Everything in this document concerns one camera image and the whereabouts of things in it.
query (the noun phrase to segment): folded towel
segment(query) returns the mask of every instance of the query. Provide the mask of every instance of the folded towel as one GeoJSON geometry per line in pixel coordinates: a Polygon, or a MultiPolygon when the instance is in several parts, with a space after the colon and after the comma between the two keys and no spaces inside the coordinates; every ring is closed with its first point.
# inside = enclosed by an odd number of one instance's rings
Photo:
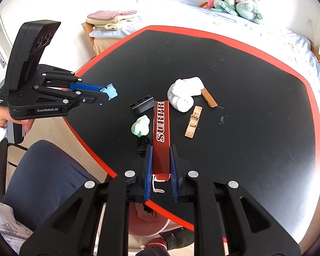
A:
{"type": "Polygon", "coordinates": [[[122,29],[124,27],[131,26],[139,20],[140,20],[140,18],[138,18],[136,16],[132,20],[129,19],[129,20],[126,20],[125,22],[122,22],[122,23],[109,23],[106,25],[95,25],[95,30],[117,31],[117,30],[122,29]]]}
{"type": "Polygon", "coordinates": [[[129,14],[129,15],[119,15],[119,16],[116,16],[115,18],[110,19],[110,20],[87,18],[86,22],[89,24],[94,24],[94,25],[106,25],[109,23],[121,23],[121,22],[124,22],[124,20],[128,20],[128,19],[131,19],[136,16],[137,16],[137,13],[129,14]]]}
{"type": "Polygon", "coordinates": [[[128,10],[125,12],[111,12],[110,10],[100,10],[95,13],[88,15],[88,18],[99,19],[99,20],[111,20],[117,16],[126,16],[137,13],[136,10],[128,10]]]}
{"type": "Polygon", "coordinates": [[[99,24],[97,24],[97,22],[96,23],[91,23],[91,24],[94,24],[95,27],[96,26],[100,26],[101,28],[104,28],[104,26],[107,25],[107,24],[111,24],[111,23],[119,24],[119,23],[124,23],[124,22],[129,22],[129,21],[135,21],[135,20],[139,21],[139,17],[138,16],[134,16],[134,17],[129,18],[129,19],[122,19],[119,22],[114,22],[114,19],[112,19],[112,20],[100,20],[99,24]]]}

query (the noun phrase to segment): door handle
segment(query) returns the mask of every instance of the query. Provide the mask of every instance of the door handle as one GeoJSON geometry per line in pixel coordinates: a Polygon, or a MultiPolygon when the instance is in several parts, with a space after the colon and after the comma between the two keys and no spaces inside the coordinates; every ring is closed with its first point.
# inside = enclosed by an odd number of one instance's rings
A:
{"type": "Polygon", "coordinates": [[[2,59],[1,56],[0,56],[0,63],[1,63],[2,68],[5,68],[6,62],[2,59]]]}

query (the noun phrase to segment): green sponge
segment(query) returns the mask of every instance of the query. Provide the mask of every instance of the green sponge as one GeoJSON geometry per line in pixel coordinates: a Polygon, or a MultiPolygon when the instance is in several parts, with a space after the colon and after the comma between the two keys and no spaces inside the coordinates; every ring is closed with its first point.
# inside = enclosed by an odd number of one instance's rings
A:
{"type": "Polygon", "coordinates": [[[145,136],[149,133],[150,120],[147,115],[139,117],[132,125],[132,133],[138,137],[145,136]]]}

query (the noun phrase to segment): wooden bed frame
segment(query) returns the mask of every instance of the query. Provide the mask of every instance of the wooden bed frame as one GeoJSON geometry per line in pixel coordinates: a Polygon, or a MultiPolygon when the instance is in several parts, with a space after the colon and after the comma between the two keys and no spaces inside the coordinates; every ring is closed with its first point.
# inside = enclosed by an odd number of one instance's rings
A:
{"type": "MultiPolygon", "coordinates": [[[[201,3],[201,4],[199,4],[199,7],[203,7],[206,4],[207,4],[207,2],[201,3]]],[[[86,33],[86,35],[88,37],[89,37],[89,33],[91,33],[94,30],[93,29],[94,25],[93,24],[89,24],[87,22],[83,23],[82,27],[83,27],[83,30],[84,30],[84,32],[86,33]]],[[[90,41],[91,41],[92,48],[94,49],[94,37],[89,37],[89,38],[90,38],[90,41]]],[[[316,56],[318,61],[320,61],[320,55],[318,53],[318,50],[315,47],[312,46],[312,43],[311,43],[311,51],[316,56]]]]}

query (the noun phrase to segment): red box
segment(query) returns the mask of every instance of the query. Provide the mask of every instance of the red box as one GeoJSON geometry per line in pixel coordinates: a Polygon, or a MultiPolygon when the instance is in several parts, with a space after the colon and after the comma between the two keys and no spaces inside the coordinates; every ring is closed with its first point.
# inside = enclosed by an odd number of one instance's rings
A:
{"type": "Polygon", "coordinates": [[[170,178],[169,102],[155,102],[153,123],[153,174],[157,180],[170,178]]]}

